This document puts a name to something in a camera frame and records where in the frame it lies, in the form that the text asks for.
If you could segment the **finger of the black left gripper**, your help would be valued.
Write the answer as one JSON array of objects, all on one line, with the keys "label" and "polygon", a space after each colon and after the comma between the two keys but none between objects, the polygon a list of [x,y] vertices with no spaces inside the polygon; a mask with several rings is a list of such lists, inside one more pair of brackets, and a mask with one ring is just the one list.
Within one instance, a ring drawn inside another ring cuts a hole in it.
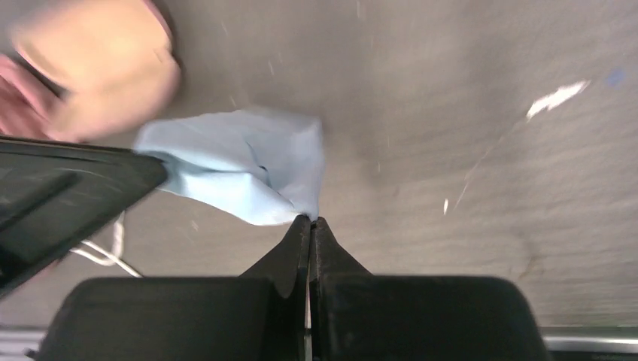
[{"label": "finger of the black left gripper", "polygon": [[1,296],[63,258],[167,179],[131,150],[1,138]]}]

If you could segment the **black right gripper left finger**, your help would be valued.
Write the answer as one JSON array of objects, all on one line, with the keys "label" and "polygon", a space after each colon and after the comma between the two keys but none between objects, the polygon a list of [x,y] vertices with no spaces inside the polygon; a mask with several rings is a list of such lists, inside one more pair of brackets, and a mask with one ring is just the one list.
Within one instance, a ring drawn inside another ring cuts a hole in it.
[{"label": "black right gripper left finger", "polygon": [[310,219],[234,277],[94,278],[62,303],[39,360],[302,360]]}]

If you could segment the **pink glasses case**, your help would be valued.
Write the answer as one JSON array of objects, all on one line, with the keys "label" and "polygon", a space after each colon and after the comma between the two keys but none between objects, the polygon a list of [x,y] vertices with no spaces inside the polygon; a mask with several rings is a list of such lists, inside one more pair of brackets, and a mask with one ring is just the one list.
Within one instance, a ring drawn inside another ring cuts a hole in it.
[{"label": "pink glasses case", "polygon": [[1,58],[1,133],[92,141],[151,120],[181,70],[152,1],[58,1],[11,30]]}]

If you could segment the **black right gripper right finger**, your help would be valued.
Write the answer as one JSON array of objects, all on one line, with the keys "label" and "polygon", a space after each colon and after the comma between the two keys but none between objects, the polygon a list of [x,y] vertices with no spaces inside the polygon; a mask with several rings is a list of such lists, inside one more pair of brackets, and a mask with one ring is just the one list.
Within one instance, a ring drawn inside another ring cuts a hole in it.
[{"label": "black right gripper right finger", "polygon": [[492,276],[375,275],[311,228],[311,346],[315,360],[548,360],[531,307]]}]

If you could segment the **light blue cleaning cloth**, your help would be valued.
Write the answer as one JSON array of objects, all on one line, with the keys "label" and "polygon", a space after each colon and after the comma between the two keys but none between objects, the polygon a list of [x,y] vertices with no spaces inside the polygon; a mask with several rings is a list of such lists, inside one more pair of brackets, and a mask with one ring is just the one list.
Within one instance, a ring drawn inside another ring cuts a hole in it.
[{"label": "light blue cleaning cloth", "polygon": [[136,153],[161,159],[166,192],[255,226],[316,220],[324,174],[322,122],[266,108],[144,125]]}]

